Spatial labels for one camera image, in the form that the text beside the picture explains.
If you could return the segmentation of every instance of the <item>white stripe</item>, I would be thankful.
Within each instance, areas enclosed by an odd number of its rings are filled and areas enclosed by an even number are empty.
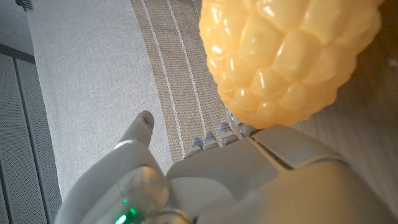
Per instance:
[[[162,52],[160,51],[160,47],[159,47],[159,43],[158,43],[157,38],[156,38],[154,26],[152,25],[152,22],[150,21],[149,13],[148,13],[148,10],[147,10],[147,7],[145,5],[144,0],[141,0],[141,3],[142,3],[142,6],[143,6],[143,8],[145,10],[145,14],[147,16],[147,19],[148,19],[148,23],[149,23],[149,26],[150,26],[150,31],[152,31],[152,35],[154,36],[157,52],[159,53],[159,58],[160,58],[160,62],[162,64],[162,70],[163,70],[163,73],[164,73],[164,78],[166,79],[166,85],[167,85],[167,89],[169,91],[170,101],[172,102],[173,114],[174,114],[175,124],[177,125],[177,134],[178,134],[178,138],[180,140],[182,157],[184,158],[185,157],[184,145],[183,145],[183,142],[182,142],[181,129],[180,129],[180,124],[178,123],[177,111],[175,110],[175,104],[174,104],[172,89],[170,87],[169,77],[167,76],[166,67],[164,65]]]
[[[192,0],[192,2],[193,2],[193,6],[195,6],[195,11],[197,12],[198,17],[200,17],[199,11],[198,11],[198,8],[197,8],[197,0]]]
[[[191,76],[191,82],[192,82],[192,86],[193,86],[193,92],[195,93],[195,98],[197,99],[197,105],[198,105],[198,109],[199,109],[199,115],[200,115],[200,120],[201,120],[201,126],[202,126],[202,128],[203,128],[203,133],[206,134],[205,119],[204,119],[204,117],[203,117],[203,112],[202,112],[202,110],[201,110],[200,101],[199,101],[199,95],[198,95],[198,90],[197,90],[197,86],[196,86],[196,84],[195,84],[195,80],[193,79],[192,68],[191,68],[191,65],[190,65],[190,63],[189,63],[189,58],[188,58],[187,50],[186,50],[186,48],[185,48],[184,41],[182,40],[181,32],[180,32],[180,29],[178,28],[177,20],[175,19],[174,12],[173,12],[173,9],[172,9],[172,5],[170,4],[170,1],[169,1],[169,0],[167,0],[167,4],[169,5],[169,9],[170,9],[170,12],[171,12],[172,17],[173,17],[174,25],[175,25],[175,28],[176,28],[176,30],[177,30],[178,37],[179,37],[179,39],[180,39],[181,47],[182,47],[182,50],[183,50],[184,56],[185,56],[185,62],[186,62],[187,65],[188,65],[188,71],[189,71],[189,75]]]

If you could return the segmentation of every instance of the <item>white robotic hand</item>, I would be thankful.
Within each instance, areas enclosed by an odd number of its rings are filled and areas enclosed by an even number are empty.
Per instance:
[[[59,223],[397,223],[346,160],[288,127],[220,126],[193,140],[163,175],[148,146],[154,119],[140,113],[115,149],[76,182]]]

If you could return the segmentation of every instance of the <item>yellow corn cob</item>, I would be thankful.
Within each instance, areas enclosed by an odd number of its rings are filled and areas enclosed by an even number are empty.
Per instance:
[[[203,0],[200,35],[226,107],[291,126],[332,104],[377,34],[383,0]]]

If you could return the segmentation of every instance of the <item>fabric surface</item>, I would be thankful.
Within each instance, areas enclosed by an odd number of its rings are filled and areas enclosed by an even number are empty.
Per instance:
[[[131,0],[154,71],[174,162],[189,153],[192,139],[227,121],[226,108],[206,66],[199,15],[191,1]]]
[[[35,168],[39,178],[44,212],[47,222],[52,223],[62,201],[39,77],[33,63],[15,59],[15,65],[30,142],[35,157]]]
[[[11,223],[47,223],[14,62],[0,54],[0,180],[5,202],[0,202],[5,205],[0,218],[7,217]]]
[[[34,1],[28,20],[61,196],[135,116],[155,118],[149,147],[165,172],[195,136],[227,121],[191,1]]]

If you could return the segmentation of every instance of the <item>green led light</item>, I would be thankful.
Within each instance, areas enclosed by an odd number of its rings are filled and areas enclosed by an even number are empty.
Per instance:
[[[126,221],[126,219],[127,219],[126,215],[122,215],[118,218],[118,220],[116,220],[116,223],[114,224],[123,224],[124,221]]]
[[[130,213],[132,213],[132,215],[137,215],[137,210],[135,208],[130,208]]]

